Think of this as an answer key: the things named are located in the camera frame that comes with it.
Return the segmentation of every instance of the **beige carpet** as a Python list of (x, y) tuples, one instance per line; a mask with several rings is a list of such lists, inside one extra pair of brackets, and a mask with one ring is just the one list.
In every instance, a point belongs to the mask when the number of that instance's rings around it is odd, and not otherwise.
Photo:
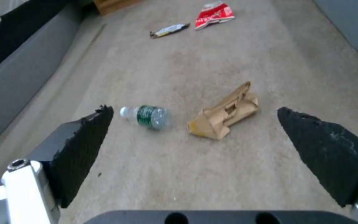
[[(61, 223), (118, 209), (346, 214), (300, 161), (276, 110), (289, 106), (358, 135), (358, 53), (311, 0), (227, 0), (233, 21), (149, 38), (172, 24), (194, 25), (205, 3), (144, 0), (87, 18), (59, 70), (0, 137), (0, 174), (60, 123), (107, 104), (116, 115)], [(201, 108), (245, 81), (259, 98), (257, 115), (221, 141), (187, 133)], [(175, 127), (153, 132), (118, 116), (121, 106), (142, 104), (169, 108)]]

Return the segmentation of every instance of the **crumpled paper bag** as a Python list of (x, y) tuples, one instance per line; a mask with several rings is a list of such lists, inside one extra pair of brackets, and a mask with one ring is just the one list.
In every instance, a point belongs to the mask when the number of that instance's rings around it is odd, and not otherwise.
[(259, 109), (258, 99), (250, 90), (250, 82), (240, 85), (213, 108), (203, 109), (187, 124), (188, 131), (197, 136), (222, 139), (234, 123), (244, 119)]

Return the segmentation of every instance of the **candy bar wrapper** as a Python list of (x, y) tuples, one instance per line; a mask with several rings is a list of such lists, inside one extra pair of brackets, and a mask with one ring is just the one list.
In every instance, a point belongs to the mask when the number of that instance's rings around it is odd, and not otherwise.
[(177, 33), (181, 30), (184, 30), (186, 28), (188, 28), (190, 26), (190, 23), (189, 24), (176, 24), (176, 25), (172, 25), (170, 27), (167, 27), (167, 28), (163, 28), (159, 31), (156, 31), (156, 32), (151, 32), (150, 31), (150, 37), (155, 39), (155, 38), (158, 38), (158, 37), (163, 37), (163, 36), (166, 36), (168, 34), (173, 34), (173, 33)]

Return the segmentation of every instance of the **crumpled red wrapper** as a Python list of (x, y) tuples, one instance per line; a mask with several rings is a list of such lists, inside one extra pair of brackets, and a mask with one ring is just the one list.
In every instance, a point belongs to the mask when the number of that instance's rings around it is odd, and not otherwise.
[(196, 19), (195, 29), (200, 30), (209, 24), (223, 23), (234, 19), (234, 13), (230, 6), (222, 1), (204, 5), (198, 18)]

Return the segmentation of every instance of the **plastic bottle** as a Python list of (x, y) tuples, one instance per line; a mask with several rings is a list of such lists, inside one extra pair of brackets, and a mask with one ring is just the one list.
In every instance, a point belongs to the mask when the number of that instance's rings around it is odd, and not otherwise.
[(171, 116), (166, 108), (157, 106), (123, 107), (121, 117), (136, 121), (139, 125), (151, 129), (166, 129), (171, 124)]

